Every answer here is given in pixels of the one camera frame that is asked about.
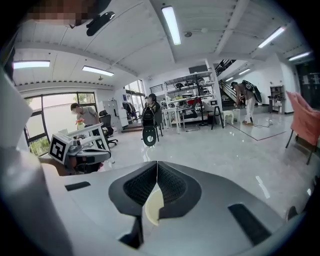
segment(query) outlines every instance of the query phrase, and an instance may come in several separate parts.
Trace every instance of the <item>glossy floor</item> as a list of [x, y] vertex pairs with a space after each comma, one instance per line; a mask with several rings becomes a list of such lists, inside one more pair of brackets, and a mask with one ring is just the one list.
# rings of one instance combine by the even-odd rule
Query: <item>glossy floor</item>
[[301, 211], [313, 189], [313, 178], [320, 159], [313, 154], [306, 165], [309, 151], [292, 138], [289, 147], [292, 116], [257, 114], [255, 120], [269, 128], [215, 125], [200, 130], [176, 133], [166, 129], [160, 142], [144, 145], [142, 132], [117, 134], [117, 146], [111, 148], [115, 163], [106, 163], [106, 171], [145, 161], [168, 161], [185, 165], [234, 181], [266, 202], [282, 218], [291, 206]]

